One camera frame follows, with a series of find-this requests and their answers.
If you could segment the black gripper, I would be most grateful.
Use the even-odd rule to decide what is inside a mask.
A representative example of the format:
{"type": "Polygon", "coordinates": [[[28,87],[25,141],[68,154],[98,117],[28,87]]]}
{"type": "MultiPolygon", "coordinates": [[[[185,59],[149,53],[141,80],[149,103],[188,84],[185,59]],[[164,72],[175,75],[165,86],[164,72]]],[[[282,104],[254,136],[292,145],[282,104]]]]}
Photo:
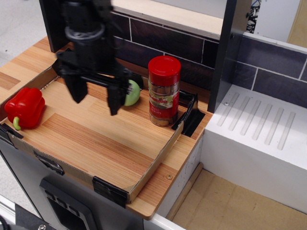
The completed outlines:
{"type": "Polygon", "coordinates": [[[129,94],[130,71],[119,64],[111,48],[100,42],[74,43],[73,50],[57,53],[60,74],[76,103],[88,94],[87,82],[107,88],[111,115],[116,115],[129,94]]]}

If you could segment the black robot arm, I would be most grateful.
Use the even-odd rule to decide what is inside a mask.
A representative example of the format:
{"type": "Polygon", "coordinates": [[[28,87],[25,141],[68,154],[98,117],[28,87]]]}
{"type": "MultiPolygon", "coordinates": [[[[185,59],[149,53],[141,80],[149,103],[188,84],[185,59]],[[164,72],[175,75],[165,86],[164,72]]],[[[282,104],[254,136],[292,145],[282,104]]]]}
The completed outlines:
{"type": "Polygon", "coordinates": [[[129,94],[131,71],[115,58],[110,1],[64,0],[61,6],[73,50],[57,53],[59,75],[77,103],[88,94],[88,83],[105,87],[110,113],[116,115],[129,94]]]}

